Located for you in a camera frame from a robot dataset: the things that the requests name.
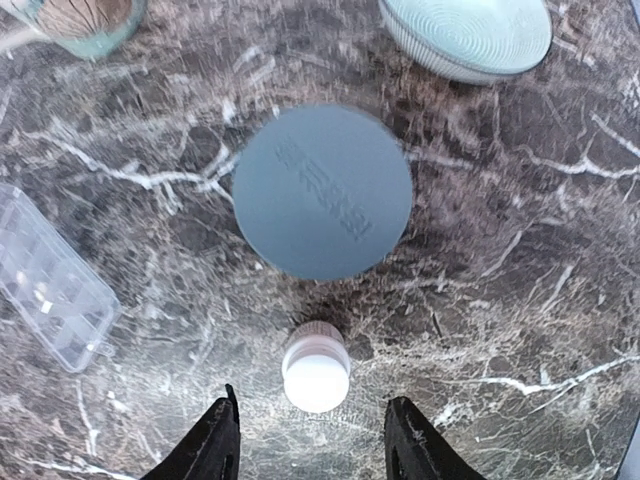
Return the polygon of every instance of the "plastic organizer box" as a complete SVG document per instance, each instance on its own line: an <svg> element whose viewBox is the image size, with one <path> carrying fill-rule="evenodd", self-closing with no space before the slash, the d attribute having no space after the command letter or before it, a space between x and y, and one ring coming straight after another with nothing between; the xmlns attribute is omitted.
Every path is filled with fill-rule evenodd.
<svg viewBox="0 0 640 480"><path fill-rule="evenodd" d="M120 316L109 288L18 188L0 184L0 289L69 372L95 353Z"/></svg>

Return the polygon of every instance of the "light blue bowl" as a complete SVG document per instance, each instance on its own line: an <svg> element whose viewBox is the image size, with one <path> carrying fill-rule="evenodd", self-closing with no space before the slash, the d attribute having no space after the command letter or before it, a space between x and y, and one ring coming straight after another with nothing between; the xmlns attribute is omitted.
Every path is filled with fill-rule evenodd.
<svg viewBox="0 0 640 480"><path fill-rule="evenodd" d="M541 0L379 0L385 24L418 63L489 84L536 67L553 39Z"/></svg>

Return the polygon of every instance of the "container lid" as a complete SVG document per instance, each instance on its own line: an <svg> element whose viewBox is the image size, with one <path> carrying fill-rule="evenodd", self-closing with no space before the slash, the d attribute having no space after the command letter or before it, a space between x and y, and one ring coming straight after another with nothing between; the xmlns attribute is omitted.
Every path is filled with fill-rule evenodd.
<svg viewBox="0 0 640 480"><path fill-rule="evenodd" d="M411 212L408 164L376 119L327 105L267 124L233 180L238 224L266 261L299 278L333 280L384 259Z"/></svg>

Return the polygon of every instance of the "circular lid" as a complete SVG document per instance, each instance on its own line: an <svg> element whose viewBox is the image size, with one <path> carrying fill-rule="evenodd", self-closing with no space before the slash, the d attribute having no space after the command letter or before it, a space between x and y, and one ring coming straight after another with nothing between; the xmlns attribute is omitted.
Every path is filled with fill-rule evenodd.
<svg viewBox="0 0 640 480"><path fill-rule="evenodd" d="M290 110L249 142L233 179L238 225L265 260L300 278L363 272L400 239L408 164L377 120L338 106Z"/></svg>
<svg viewBox="0 0 640 480"><path fill-rule="evenodd" d="M324 413L340 405L349 392L349 374L335 358L307 355L289 366L284 392L300 410Z"/></svg>
<svg viewBox="0 0 640 480"><path fill-rule="evenodd" d="M450 60L493 74L535 67L553 38L542 0L383 0L411 32Z"/></svg>

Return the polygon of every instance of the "white cap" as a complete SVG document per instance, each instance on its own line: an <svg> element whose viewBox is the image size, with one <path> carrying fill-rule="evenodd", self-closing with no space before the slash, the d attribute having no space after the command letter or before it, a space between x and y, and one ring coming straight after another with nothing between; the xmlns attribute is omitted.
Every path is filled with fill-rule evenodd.
<svg viewBox="0 0 640 480"><path fill-rule="evenodd" d="M309 413L333 410L349 392L351 365L342 336L334 327L319 323L305 324L299 329L303 331L294 333L282 362L287 398ZM327 328L332 331L322 332Z"/></svg>

